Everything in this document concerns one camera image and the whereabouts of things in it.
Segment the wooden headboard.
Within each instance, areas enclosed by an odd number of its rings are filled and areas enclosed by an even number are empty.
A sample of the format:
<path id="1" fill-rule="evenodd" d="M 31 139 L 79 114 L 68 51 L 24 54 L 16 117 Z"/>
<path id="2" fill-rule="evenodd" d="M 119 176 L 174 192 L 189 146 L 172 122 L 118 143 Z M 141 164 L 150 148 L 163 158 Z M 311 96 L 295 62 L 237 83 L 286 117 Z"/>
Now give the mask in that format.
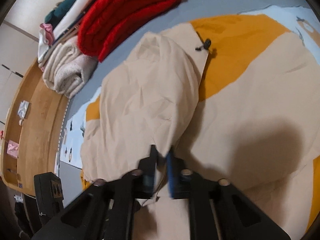
<path id="1" fill-rule="evenodd" d="M 21 119 L 17 111 L 23 100 L 29 107 Z M 46 87 L 38 62 L 33 62 L 17 89 L 4 128 L 1 179 L 7 187 L 34 196 L 34 176 L 55 170 L 68 103 L 64 95 Z M 19 144 L 17 159 L 7 154 L 9 140 Z"/>

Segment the grey bed sheet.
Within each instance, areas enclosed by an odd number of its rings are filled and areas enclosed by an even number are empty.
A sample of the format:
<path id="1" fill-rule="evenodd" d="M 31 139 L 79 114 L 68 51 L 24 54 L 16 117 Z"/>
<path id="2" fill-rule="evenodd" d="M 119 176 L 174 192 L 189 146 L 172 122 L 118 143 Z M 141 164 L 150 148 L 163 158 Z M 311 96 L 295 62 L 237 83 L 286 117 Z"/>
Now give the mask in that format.
<path id="1" fill-rule="evenodd" d="M 302 17 L 308 21 L 313 28 L 317 31 L 319 30 L 319 24 L 313 12 L 308 8 L 301 7 L 299 0 L 187 0 L 183 2 L 178 7 L 155 18 L 140 28 L 98 65 L 92 81 L 89 82 L 89 86 L 96 88 L 97 92 L 91 100 L 87 99 L 87 93 L 81 92 L 72 104 L 72 109 L 75 111 L 72 118 L 75 123 L 75 128 L 79 129 L 80 118 L 85 119 L 86 128 L 87 107 L 100 95 L 103 79 L 127 59 L 133 48 L 135 48 L 146 33 L 151 32 L 157 34 L 178 24 L 225 15 L 264 14 L 280 20 L 282 19 L 282 10 Z M 75 155 L 81 158 L 80 151 L 84 142 L 84 136 L 81 137 L 78 132 L 69 132 L 67 134 L 67 142 L 70 145 L 76 146 Z"/>

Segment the white folded clothes stack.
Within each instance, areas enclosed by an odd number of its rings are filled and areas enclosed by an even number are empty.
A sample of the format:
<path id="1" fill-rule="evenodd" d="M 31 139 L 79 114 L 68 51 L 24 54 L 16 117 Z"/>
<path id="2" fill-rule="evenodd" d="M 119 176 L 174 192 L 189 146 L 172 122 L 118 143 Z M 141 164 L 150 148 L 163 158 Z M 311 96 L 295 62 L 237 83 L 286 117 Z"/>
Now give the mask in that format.
<path id="1" fill-rule="evenodd" d="M 40 24 L 39 45 L 37 60 L 40 68 L 43 68 L 55 47 L 62 43 L 68 36 L 77 33 L 82 18 L 96 0 L 76 0 L 67 14 L 53 28 L 51 24 Z"/>

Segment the white paper on headboard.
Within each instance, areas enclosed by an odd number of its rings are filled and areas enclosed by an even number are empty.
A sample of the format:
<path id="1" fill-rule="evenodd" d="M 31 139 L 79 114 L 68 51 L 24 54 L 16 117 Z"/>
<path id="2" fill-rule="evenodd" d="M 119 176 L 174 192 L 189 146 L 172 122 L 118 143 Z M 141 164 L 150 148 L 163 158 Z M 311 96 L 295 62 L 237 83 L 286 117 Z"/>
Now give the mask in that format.
<path id="1" fill-rule="evenodd" d="M 25 118 L 27 110 L 28 110 L 28 107 L 29 107 L 29 102 L 28 101 L 25 101 L 25 100 L 21 101 L 21 103 L 19 105 L 19 108 L 18 108 L 18 111 L 17 111 L 17 115 L 21 119 Z"/>

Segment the beige and orange jacket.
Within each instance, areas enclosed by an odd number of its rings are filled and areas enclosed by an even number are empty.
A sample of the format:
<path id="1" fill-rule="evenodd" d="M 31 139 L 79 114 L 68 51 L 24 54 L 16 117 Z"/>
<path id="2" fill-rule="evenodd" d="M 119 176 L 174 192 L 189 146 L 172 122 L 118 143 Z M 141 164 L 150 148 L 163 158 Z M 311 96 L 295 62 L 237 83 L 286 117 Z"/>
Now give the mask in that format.
<path id="1" fill-rule="evenodd" d="M 227 178 L 292 239 L 319 212 L 317 30 L 281 11 L 146 33 L 86 111 L 84 178 L 111 181 L 155 145 Z"/>

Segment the pink item on headboard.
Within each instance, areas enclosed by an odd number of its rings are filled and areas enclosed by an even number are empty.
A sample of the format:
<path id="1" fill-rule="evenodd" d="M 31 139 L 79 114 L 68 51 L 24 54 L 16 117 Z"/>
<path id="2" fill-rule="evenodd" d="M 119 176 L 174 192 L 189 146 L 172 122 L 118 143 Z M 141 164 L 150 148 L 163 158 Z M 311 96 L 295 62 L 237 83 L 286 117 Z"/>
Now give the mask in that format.
<path id="1" fill-rule="evenodd" d="M 17 159 L 18 158 L 18 151 L 19 151 L 19 144 L 9 140 L 8 141 L 8 146 L 7 146 L 7 154 L 10 155 L 11 157 Z"/>

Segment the cream folded blanket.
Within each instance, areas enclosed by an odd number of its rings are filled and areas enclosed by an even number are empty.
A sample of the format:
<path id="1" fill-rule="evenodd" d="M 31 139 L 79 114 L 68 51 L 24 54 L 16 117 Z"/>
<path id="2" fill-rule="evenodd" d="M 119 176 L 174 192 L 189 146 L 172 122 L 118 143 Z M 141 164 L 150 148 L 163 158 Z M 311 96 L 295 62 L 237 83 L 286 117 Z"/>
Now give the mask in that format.
<path id="1" fill-rule="evenodd" d="M 90 79 L 98 60 L 78 47 L 78 37 L 59 43 L 44 65 L 42 79 L 47 88 L 71 99 Z"/>

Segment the red folded blanket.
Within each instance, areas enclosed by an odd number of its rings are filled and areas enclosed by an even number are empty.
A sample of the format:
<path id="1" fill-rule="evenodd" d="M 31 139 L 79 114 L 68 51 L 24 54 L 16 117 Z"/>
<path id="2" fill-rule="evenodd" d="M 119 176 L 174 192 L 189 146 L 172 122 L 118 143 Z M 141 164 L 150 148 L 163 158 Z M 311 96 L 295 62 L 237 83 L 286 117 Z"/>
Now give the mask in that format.
<path id="1" fill-rule="evenodd" d="M 140 27 L 182 0 L 96 0 L 78 31 L 80 51 L 102 62 Z"/>

